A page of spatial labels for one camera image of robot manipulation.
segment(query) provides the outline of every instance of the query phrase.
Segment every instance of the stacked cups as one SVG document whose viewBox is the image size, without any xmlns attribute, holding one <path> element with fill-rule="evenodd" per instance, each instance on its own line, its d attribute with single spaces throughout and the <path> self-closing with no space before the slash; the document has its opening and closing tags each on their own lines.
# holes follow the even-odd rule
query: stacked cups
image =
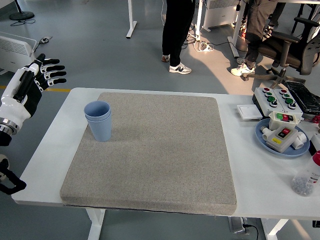
<svg viewBox="0 0 320 240">
<path fill-rule="evenodd" d="M 106 142 L 111 137 L 111 109 L 105 101 L 93 101 L 84 107 L 84 115 L 95 140 Z"/>
</svg>

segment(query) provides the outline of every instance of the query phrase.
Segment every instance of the robot finger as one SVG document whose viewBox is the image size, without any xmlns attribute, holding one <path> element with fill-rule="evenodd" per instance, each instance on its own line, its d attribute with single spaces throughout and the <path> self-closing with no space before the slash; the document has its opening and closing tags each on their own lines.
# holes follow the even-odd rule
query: robot finger
<svg viewBox="0 0 320 240">
<path fill-rule="evenodd" d="M 63 65 L 48 65 L 48 66 L 40 67 L 40 71 L 42 74 L 45 74 L 45 73 L 51 72 L 51 71 L 60 71 L 63 69 L 65 69 L 65 66 L 63 66 Z"/>
<path fill-rule="evenodd" d="M 64 84 L 67 80 L 65 78 L 56 78 L 43 82 L 39 87 L 40 91 L 43 92 L 48 87 L 56 85 L 56 84 Z"/>
<path fill-rule="evenodd" d="M 52 71 L 52 72 L 48 72 L 48 73 L 43 74 L 43 76 L 46 80 L 49 80 L 51 78 L 58 77 L 58 76 L 64 76 L 66 74 L 67 74 L 67 72 L 65 72 L 65 71 Z"/>
<path fill-rule="evenodd" d="M 42 62 L 43 65 L 58 64 L 58 63 L 60 63 L 59 59 L 51 59 L 51 58 L 47 58 Z"/>
</svg>

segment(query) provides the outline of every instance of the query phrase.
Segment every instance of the person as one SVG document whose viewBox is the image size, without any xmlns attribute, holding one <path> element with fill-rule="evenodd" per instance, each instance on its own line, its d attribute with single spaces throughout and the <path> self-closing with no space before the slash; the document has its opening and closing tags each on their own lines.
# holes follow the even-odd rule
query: person
<svg viewBox="0 0 320 240">
<path fill-rule="evenodd" d="M 275 6 L 275 9 L 270 17 L 270 22 L 268 26 L 264 28 L 264 37 L 270 38 L 271 34 L 276 26 L 278 26 L 278 19 L 280 18 L 280 15 L 282 14 L 286 3 L 285 2 L 278 2 Z"/>
<path fill-rule="evenodd" d="M 264 28 L 269 15 L 276 8 L 279 0 L 249 0 L 245 42 L 248 51 L 245 58 L 237 58 L 238 67 L 232 68 L 231 73 L 235 76 L 254 74 L 256 60 L 259 56 L 258 47 L 264 36 Z"/>
<path fill-rule="evenodd" d="M 189 74 L 191 69 L 181 63 L 180 53 L 196 8 L 196 0 L 166 0 L 166 17 L 162 33 L 162 62 L 169 62 L 169 72 Z"/>
</svg>

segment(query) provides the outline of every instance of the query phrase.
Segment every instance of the white radiator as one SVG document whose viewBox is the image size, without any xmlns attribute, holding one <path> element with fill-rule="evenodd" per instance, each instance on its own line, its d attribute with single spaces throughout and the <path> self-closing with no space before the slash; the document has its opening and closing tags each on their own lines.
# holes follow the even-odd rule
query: white radiator
<svg viewBox="0 0 320 240">
<path fill-rule="evenodd" d="M 0 68 L 16 72 L 35 60 L 32 47 L 25 41 L 0 35 Z"/>
<path fill-rule="evenodd" d="M 209 0 L 206 5 L 203 28 L 232 24 L 236 22 L 239 0 Z"/>
</svg>

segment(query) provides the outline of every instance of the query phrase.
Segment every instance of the jeans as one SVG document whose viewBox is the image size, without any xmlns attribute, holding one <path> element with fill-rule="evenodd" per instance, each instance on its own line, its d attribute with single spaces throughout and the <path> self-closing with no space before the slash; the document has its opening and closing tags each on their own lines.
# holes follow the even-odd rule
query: jeans
<svg viewBox="0 0 320 240">
<path fill-rule="evenodd" d="M 245 42 L 248 52 L 244 58 L 251 69 L 259 56 L 258 47 L 264 36 L 266 20 L 272 14 L 279 0 L 250 0 L 246 24 Z"/>
</svg>

